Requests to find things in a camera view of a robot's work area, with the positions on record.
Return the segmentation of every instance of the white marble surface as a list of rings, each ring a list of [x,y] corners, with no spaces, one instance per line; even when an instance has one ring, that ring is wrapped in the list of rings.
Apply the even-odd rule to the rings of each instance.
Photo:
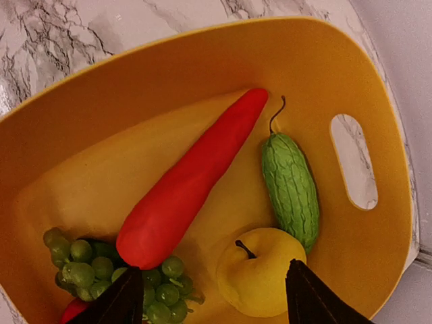
[[[0,115],[52,83],[126,49],[191,29],[263,16],[326,20],[351,36],[377,67],[410,165],[413,237],[408,266],[419,251],[410,151],[379,56],[349,0],[0,0]],[[371,207],[377,193],[363,133],[349,116],[339,117],[334,129],[349,152],[342,163],[356,175],[350,193],[358,205]],[[0,323],[25,323],[3,292]]]

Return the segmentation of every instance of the bitter melon stem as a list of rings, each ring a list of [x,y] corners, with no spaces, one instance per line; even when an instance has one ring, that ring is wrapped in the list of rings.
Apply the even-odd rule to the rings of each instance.
[[[246,245],[243,244],[242,241],[240,240],[236,240],[236,246],[238,246],[239,248],[242,248],[243,250],[246,251],[246,253],[248,254],[248,258],[249,259],[256,259],[257,256],[251,251],[249,250]]]
[[[270,134],[273,134],[274,131],[271,129],[271,123],[273,122],[273,120],[276,118],[277,115],[279,115],[279,113],[284,110],[285,105],[286,105],[286,100],[285,100],[285,96],[281,96],[282,101],[283,101],[283,105],[281,107],[281,109],[279,109],[278,111],[276,111],[276,113],[273,115],[272,118],[270,118],[270,123],[269,123],[269,128],[270,128]]]

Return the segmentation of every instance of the red pepper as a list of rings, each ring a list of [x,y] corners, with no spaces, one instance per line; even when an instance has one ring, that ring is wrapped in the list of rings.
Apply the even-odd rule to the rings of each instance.
[[[60,324],[66,324],[76,315],[84,312],[87,309],[88,305],[90,305],[89,302],[83,302],[81,299],[75,298],[68,304],[65,311],[63,312],[63,315],[60,319]]]
[[[246,92],[132,209],[117,237],[125,262],[152,269],[173,252],[248,138],[267,99],[264,89]]]

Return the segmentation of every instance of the grape bunch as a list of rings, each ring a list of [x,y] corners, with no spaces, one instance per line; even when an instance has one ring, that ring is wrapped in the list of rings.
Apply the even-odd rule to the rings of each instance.
[[[58,227],[44,233],[51,261],[59,268],[55,283],[85,302],[98,298],[126,270],[115,247],[94,239],[72,243]]]
[[[156,269],[142,272],[144,278],[144,314],[142,319],[152,324],[183,323],[189,309],[186,301],[202,304],[195,296],[194,283],[184,274],[180,258],[170,256]]]
[[[55,283],[85,302],[97,299],[126,269],[114,245],[95,239],[72,243],[58,227],[44,233],[51,261],[59,268]],[[202,304],[195,296],[193,281],[184,274],[184,264],[170,256],[157,268],[142,272],[144,280],[143,321],[151,324],[183,323],[189,309],[186,301]]]

